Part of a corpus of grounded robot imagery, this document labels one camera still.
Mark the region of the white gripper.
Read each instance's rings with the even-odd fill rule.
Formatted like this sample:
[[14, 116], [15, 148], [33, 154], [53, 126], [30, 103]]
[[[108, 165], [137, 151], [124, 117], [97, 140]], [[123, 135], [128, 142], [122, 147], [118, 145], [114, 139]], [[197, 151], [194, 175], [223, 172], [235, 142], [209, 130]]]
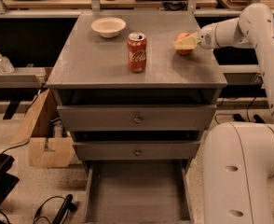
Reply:
[[216, 42], [216, 24], [206, 25], [198, 32], [174, 41], [173, 45], [176, 49], [195, 49], [198, 43], [203, 49], [216, 49], [218, 47]]

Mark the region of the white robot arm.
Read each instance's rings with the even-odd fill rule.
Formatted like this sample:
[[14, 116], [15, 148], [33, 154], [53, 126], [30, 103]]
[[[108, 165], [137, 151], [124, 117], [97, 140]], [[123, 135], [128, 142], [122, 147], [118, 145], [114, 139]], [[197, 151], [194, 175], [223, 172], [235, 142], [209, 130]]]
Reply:
[[267, 181], [274, 177], [274, 16], [262, 3], [173, 42], [177, 50], [252, 48], [272, 122], [227, 122], [212, 128], [203, 149], [205, 224], [274, 224]]

